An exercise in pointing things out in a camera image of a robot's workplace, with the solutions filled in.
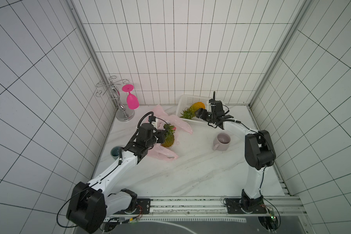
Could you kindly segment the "green-brown pineapple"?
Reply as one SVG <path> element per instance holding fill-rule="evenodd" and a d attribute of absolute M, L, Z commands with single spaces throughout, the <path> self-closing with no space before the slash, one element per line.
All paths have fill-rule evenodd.
<path fill-rule="evenodd" d="M 164 143 L 161 144 L 161 146 L 170 148 L 174 145 L 174 142 L 175 142 L 174 133 L 176 131 L 176 127 L 171 124 L 165 124 L 164 130 L 166 130 L 165 140 L 164 140 Z"/>

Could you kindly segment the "yellow pineapple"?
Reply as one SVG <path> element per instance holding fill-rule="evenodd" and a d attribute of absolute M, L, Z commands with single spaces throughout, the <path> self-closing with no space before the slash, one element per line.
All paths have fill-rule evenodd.
<path fill-rule="evenodd" d="M 188 119 L 191 120 L 196 116 L 196 112 L 200 109 L 205 109 L 205 104 L 203 102 L 196 102 L 187 109 L 183 110 L 181 113 L 181 118 L 182 119 Z"/>

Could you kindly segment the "pink plastic bag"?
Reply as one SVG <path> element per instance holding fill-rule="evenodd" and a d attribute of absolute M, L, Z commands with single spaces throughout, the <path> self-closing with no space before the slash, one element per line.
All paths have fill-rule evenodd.
<path fill-rule="evenodd" d="M 171 124 L 176 127 L 176 131 L 174 133 L 175 142 L 172 147 L 166 148 L 162 147 L 161 144 L 156 144 L 151 150 L 149 150 L 148 156 L 159 160 L 176 160 L 178 155 L 173 151 L 173 149 L 175 146 L 179 145 L 179 133 L 183 131 L 191 135 L 193 130 L 191 126 L 180 117 L 167 114 L 160 105 L 154 107 L 152 111 L 154 112 L 155 117 L 160 118 L 157 119 L 158 129 L 162 130 L 164 129 L 165 124 Z"/>

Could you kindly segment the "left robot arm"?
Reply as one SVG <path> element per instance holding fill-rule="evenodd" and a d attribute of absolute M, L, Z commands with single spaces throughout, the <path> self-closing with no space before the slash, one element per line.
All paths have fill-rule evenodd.
<path fill-rule="evenodd" d="M 119 158 L 104 172 L 87 183 L 79 182 L 69 200 L 66 217 L 92 234 L 107 216 L 117 212 L 133 213 L 137 209 L 137 194 L 128 189 L 112 193 L 113 187 L 134 168 L 156 144 L 165 142 L 174 127 L 166 124 L 158 130 L 151 123 L 139 126 L 125 147 L 118 148 Z"/>

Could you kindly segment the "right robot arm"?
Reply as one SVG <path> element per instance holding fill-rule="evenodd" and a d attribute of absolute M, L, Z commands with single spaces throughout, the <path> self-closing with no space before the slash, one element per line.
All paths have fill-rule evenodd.
<path fill-rule="evenodd" d="M 234 119 L 223 110 L 224 105 L 220 100 L 210 99 L 209 104 L 210 111 L 200 108 L 195 112 L 195 116 L 207 122 L 210 127 L 226 130 L 245 142 L 245 160 L 249 170 L 239 206 L 244 213 L 250 214 L 255 207 L 263 204 L 261 189 L 265 170 L 273 166 L 277 157 L 270 133 L 249 128 Z"/>

